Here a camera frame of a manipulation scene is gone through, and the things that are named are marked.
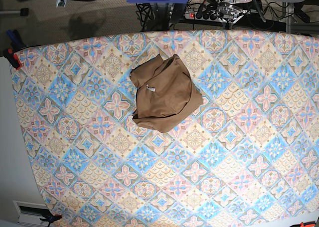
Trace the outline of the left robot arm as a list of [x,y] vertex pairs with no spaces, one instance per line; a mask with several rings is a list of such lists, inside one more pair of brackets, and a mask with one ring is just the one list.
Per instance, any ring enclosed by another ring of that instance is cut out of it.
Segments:
[[243,17],[257,14],[262,22],[266,22],[262,4],[257,0],[203,0],[196,4],[189,17],[193,20],[218,22],[226,29]]

